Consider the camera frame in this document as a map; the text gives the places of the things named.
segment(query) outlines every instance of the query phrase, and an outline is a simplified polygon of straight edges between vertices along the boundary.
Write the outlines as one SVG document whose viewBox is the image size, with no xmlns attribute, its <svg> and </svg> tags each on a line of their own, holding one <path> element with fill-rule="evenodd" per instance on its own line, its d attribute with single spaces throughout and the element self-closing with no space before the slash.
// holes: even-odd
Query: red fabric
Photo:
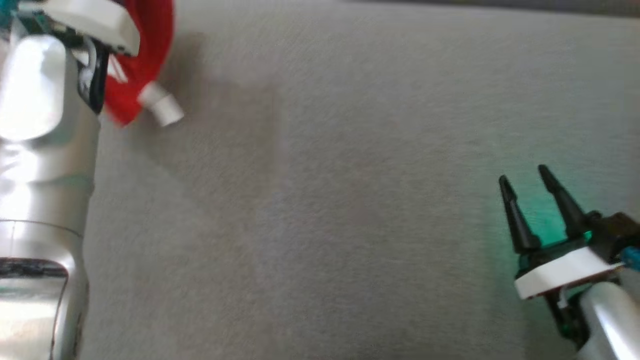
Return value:
<svg viewBox="0 0 640 360">
<path fill-rule="evenodd" d="M 173 0 L 125 0 L 125 6 L 140 31 L 140 52 L 130 58 L 117 55 L 128 83 L 107 78 L 105 102 L 113 120 L 127 125 L 135 120 L 142 105 L 138 96 L 156 80 L 173 40 Z"/>
</svg>

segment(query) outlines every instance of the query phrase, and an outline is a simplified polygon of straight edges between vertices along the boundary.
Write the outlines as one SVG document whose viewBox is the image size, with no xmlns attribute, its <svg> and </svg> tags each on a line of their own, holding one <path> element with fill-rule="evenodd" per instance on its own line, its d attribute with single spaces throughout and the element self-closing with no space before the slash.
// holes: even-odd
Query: blue cable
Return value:
<svg viewBox="0 0 640 360">
<path fill-rule="evenodd" d="M 640 272 L 640 248 L 627 247 L 622 250 L 622 262 L 626 267 Z"/>
</svg>

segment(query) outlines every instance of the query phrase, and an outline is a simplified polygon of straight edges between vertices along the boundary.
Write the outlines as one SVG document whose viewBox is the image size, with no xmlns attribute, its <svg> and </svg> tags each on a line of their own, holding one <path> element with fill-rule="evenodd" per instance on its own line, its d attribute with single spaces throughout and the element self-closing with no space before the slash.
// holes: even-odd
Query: gray surface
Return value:
<svg viewBox="0 0 640 360">
<path fill-rule="evenodd" d="M 83 359 L 566 359 L 497 191 L 640 217 L 636 20 L 178 2 L 188 117 L 102 132 Z"/>
</svg>

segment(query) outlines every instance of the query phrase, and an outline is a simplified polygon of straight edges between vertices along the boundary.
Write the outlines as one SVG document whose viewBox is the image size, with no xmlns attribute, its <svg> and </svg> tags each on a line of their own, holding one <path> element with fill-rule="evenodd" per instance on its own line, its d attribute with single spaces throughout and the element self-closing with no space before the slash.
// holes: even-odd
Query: robotic arm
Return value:
<svg viewBox="0 0 640 360">
<path fill-rule="evenodd" d="M 108 56 L 136 55 L 140 36 L 109 0 L 8 3 L 0 3 L 15 37 L 0 79 L 0 359 L 75 359 Z M 78 47 L 87 66 L 71 52 Z"/>
<path fill-rule="evenodd" d="M 640 359 L 640 308 L 618 277 L 620 268 L 640 265 L 640 225 L 624 213 L 585 214 L 545 165 L 538 168 L 568 238 L 542 246 L 507 177 L 500 177 L 513 248 L 520 256 L 515 281 L 520 298 L 546 300 L 560 335 L 575 344 L 578 359 Z"/>
</svg>

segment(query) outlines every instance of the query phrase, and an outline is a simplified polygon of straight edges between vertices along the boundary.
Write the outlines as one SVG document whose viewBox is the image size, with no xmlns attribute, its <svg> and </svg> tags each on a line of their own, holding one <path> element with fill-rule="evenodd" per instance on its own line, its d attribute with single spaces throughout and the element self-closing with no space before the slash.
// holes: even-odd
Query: silver robotic arm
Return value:
<svg viewBox="0 0 640 360">
<path fill-rule="evenodd" d="M 521 299 L 543 297 L 560 335 L 580 360 L 640 360 L 640 308 L 621 286 L 620 270 L 635 268 L 640 225 L 624 213 L 585 214 L 545 166 L 539 166 L 566 224 L 567 239 L 543 246 L 527 224 L 505 176 L 500 190 L 520 256 L 515 286 Z"/>
<path fill-rule="evenodd" d="M 108 0 L 20 5 L 16 24 L 26 31 L 0 88 L 0 359 L 69 360 L 88 303 L 82 240 L 106 57 L 137 54 L 140 37 Z M 92 52 L 86 68 L 70 37 Z"/>
</svg>

